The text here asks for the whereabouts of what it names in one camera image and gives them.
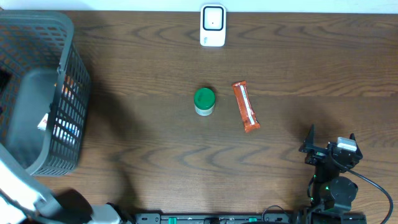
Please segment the white Panadol box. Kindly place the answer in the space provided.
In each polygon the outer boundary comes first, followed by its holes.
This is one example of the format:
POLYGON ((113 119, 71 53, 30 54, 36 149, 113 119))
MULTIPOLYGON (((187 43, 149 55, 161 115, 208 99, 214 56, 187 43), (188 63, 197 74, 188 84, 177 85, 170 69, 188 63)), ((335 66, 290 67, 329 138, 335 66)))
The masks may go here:
MULTIPOLYGON (((49 114, 46 113, 37 125, 38 130, 46 130, 48 118, 49 114)), ((80 129, 77 125, 56 118, 53 135, 65 143, 75 145, 77 139, 80 137, 80 129)))

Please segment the red Top chocolate bar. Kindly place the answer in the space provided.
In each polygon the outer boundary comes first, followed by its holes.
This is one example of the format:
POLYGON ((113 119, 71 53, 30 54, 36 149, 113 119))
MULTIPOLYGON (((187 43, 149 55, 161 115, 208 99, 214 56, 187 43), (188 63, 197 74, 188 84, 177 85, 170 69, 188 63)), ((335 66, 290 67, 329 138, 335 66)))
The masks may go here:
POLYGON ((239 107, 245 132, 249 133, 255 129, 259 129, 261 125, 256 119, 256 114, 251 106, 246 81, 236 82, 232 84, 232 88, 239 107))

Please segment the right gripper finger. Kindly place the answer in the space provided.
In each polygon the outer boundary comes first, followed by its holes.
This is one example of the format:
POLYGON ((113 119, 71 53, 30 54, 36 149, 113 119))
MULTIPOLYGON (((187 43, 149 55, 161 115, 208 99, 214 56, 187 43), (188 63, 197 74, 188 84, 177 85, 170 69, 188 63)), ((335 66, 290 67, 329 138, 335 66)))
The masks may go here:
POLYGON ((362 158, 363 158, 363 154, 362 154, 362 152, 361 152, 361 150, 360 150, 360 148, 359 148, 359 146, 358 146, 358 143, 357 143, 357 141, 356 141, 356 138, 355 138, 354 133, 351 133, 350 136, 349 136, 349 138, 350 138, 351 140, 353 140, 354 143, 355 143, 355 145, 356 145, 356 151, 355 151, 356 157, 357 157, 358 159, 362 159, 362 158))
POLYGON ((303 141, 303 144, 300 146, 300 152, 313 152, 315 150, 314 145, 315 140, 315 125, 311 125, 310 130, 303 141))

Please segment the small orange box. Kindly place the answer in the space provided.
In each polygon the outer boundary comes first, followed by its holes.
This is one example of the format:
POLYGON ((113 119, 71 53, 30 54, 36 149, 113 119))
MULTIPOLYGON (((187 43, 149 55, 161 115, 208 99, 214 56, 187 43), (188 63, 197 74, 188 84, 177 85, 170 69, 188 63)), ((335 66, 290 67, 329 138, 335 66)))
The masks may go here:
POLYGON ((65 77, 65 83, 62 86, 62 95, 68 100, 74 100, 75 95, 78 93, 78 84, 77 82, 69 77, 65 77))

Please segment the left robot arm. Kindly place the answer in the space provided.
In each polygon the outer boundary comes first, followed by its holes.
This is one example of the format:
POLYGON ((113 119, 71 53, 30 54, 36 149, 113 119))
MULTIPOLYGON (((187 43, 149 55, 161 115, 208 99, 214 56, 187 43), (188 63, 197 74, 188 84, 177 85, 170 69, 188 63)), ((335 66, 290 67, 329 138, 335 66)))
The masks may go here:
POLYGON ((90 205, 76 190, 55 194, 1 146, 1 223, 135 223, 118 206, 90 205))

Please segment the green lid jar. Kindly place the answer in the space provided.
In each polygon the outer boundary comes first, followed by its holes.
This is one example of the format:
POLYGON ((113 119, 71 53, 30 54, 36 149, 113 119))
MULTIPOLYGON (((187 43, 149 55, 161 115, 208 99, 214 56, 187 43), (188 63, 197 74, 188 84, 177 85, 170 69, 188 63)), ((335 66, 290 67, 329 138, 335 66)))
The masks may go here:
POLYGON ((215 101, 215 93, 211 89, 201 88, 194 95, 195 111, 200 116, 208 116, 214 111, 215 101))

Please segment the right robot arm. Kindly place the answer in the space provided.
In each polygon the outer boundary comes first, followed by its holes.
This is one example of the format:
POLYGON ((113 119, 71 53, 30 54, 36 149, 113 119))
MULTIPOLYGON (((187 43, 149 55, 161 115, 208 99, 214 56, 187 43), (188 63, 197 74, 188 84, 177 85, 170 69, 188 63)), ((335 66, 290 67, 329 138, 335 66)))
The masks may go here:
POLYGON ((365 215, 350 212, 358 186, 340 175, 363 158, 354 134, 318 147, 312 125, 299 151, 306 153, 305 163, 315 166, 315 174, 307 189, 310 206, 297 212, 294 223, 366 223, 365 215))

